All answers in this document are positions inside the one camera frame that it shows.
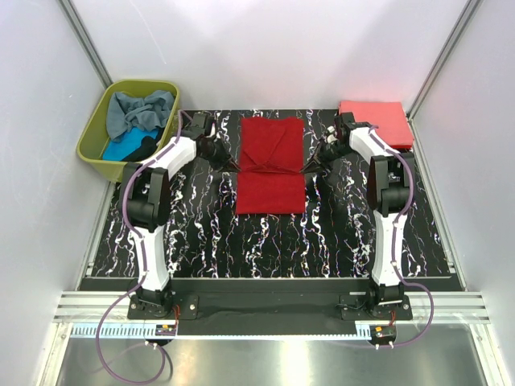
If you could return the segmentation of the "red t shirt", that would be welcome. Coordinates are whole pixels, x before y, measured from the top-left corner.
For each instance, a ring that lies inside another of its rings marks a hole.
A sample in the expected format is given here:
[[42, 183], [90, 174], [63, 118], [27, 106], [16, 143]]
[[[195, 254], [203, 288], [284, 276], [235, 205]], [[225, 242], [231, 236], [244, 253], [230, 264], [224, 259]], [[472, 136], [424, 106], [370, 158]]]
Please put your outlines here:
[[241, 119], [238, 215], [305, 212], [303, 130], [303, 120], [296, 117]]

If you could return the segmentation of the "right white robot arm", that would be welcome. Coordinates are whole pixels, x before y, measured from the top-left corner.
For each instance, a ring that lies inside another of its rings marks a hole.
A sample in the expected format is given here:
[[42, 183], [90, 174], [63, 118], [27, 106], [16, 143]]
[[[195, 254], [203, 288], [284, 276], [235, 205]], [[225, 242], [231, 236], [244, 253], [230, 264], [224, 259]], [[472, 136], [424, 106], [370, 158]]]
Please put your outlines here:
[[377, 126], [355, 120], [352, 113], [335, 117], [301, 172], [328, 172], [332, 163], [350, 153], [369, 164], [367, 204], [376, 224], [375, 260], [365, 296], [356, 311], [373, 318], [391, 318], [403, 307], [402, 240], [414, 200], [414, 156], [380, 139]]

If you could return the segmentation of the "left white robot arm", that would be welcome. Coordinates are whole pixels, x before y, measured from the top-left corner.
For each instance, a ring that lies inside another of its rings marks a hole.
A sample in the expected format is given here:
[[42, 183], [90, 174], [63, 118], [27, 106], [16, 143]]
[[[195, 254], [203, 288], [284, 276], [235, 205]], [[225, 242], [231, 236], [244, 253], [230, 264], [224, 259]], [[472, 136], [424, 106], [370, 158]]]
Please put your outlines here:
[[171, 213], [171, 179], [197, 158], [215, 171], [240, 171], [209, 113], [194, 113], [161, 150], [144, 161], [127, 163], [122, 173], [120, 212], [138, 258], [138, 282], [128, 293], [130, 307], [151, 317], [179, 312], [165, 264], [164, 228]]

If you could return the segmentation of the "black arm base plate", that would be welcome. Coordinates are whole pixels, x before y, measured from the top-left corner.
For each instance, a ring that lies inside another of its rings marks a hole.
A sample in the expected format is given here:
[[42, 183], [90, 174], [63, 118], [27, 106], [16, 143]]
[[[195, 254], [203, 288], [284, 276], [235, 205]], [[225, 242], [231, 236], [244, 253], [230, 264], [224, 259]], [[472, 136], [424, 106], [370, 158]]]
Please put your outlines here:
[[368, 279], [172, 279], [137, 290], [128, 316], [177, 321], [183, 337], [346, 335], [359, 321], [412, 320], [409, 298], [386, 294], [379, 301]]

